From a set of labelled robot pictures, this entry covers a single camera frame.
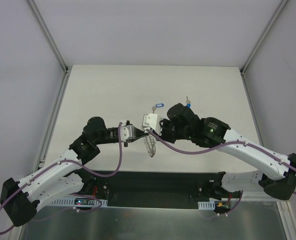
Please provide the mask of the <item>metal key organizer ring disc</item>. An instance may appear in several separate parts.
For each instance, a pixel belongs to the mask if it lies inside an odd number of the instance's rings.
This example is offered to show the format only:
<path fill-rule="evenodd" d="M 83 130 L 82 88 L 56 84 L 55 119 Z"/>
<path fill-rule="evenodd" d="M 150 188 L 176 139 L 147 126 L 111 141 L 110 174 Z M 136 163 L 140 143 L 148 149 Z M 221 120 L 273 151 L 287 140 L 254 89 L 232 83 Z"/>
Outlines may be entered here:
<path fill-rule="evenodd" d="M 156 154 L 156 140 L 150 134 L 144 136 L 144 144 L 149 157 L 153 158 Z"/>

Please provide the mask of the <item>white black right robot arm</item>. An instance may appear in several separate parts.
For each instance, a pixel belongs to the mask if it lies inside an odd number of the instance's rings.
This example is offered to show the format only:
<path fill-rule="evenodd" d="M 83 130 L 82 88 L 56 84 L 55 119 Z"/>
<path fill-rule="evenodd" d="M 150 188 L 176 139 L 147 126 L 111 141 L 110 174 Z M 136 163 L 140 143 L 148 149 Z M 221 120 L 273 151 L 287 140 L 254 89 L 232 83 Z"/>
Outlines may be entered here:
<path fill-rule="evenodd" d="M 151 127 L 165 142 L 189 140 L 208 152 L 218 150 L 256 168 L 255 171 L 224 174 L 213 184 L 213 193 L 224 197 L 237 191 L 265 192 L 287 201 L 296 189 L 296 154 L 284 155 L 256 144 L 227 123 L 214 117 L 199 118 L 190 107 L 178 103 L 157 117 Z"/>

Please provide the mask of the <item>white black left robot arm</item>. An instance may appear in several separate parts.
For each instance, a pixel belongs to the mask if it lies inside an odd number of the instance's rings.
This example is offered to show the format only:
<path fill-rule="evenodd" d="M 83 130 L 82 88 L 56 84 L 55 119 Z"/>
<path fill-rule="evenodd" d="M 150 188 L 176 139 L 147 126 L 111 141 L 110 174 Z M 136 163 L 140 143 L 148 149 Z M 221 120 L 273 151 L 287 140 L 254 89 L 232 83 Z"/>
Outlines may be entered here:
<path fill-rule="evenodd" d="M 13 226 L 20 227 L 56 197 L 77 192 L 87 195 L 93 190 L 93 181 L 80 175 L 72 180 L 68 175 L 83 169 L 99 155 L 99 145 L 118 143 L 120 147 L 127 146 L 147 135 L 147 132 L 136 128 L 129 121 L 107 128 L 103 118 L 92 117 L 82 134 L 48 166 L 20 180 L 7 179 L 2 185 L 0 206 Z"/>

